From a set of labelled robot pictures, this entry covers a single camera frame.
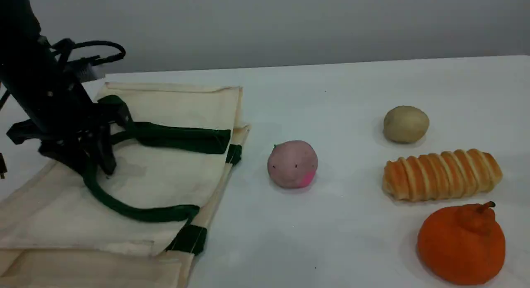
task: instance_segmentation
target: gray wall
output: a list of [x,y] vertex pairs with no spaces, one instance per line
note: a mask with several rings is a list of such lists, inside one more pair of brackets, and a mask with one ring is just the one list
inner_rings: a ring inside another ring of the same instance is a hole
[[53,42],[125,46],[108,73],[530,53],[530,0],[31,3]]

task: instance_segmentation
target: orange stem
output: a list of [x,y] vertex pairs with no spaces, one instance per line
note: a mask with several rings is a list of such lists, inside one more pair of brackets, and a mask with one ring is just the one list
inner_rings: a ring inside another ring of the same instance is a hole
[[477,208],[477,212],[483,213],[484,210],[486,210],[486,208],[491,208],[491,207],[495,207],[495,202],[489,201],[489,202],[482,204],[481,206],[479,206],[479,208]]

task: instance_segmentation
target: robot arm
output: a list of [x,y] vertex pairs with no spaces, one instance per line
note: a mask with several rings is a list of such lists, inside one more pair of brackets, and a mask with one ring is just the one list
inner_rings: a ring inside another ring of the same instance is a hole
[[75,44],[63,39],[51,46],[29,0],[0,0],[0,82],[14,97],[29,120],[7,132],[15,143],[40,139],[39,152],[82,173],[89,158],[106,174],[116,162],[110,145],[110,123],[124,119],[123,109],[93,103],[75,74],[79,60],[68,62],[75,48],[113,46],[120,53],[82,62],[99,65],[120,60],[125,49],[118,44],[95,41]]

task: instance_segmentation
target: pink spot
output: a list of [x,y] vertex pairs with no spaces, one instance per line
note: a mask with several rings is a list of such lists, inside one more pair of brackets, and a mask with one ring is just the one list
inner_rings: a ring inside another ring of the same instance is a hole
[[315,174],[316,174],[316,171],[311,171],[309,173],[307,173],[304,178],[301,180],[300,182],[300,187],[301,188],[305,188],[306,186],[308,186],[311,181],[313,181],[313,178],[315,177]]

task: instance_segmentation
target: green bag handle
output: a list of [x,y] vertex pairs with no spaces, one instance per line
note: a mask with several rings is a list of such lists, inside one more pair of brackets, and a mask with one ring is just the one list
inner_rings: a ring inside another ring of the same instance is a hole
[[[98,103],[125,105],[125,102],[116,95],[99,99]],[[124,131],[111,136],[112,145],[125,140],[136,139],[144,146],[155,148],[179,148],[191,152],[224,154],[231,140],[231,130],[165,127],[151,122],[134,122],[131,117],[127,120],[124,129]],[[238,162],[241,159],[241,147],[233,146],[229,150],[231,161],[234,161],[233,154],[235,152],[235,162]],[[96,180],[97,171],[98,165],[89,159],[85,172],[82,174],[85,185],[98,201],[123,216],[149,223],[187,220],[188,224],[199,212],[200,207],[197,205],[157,208],[136,208],[127,205],[101,188]]]

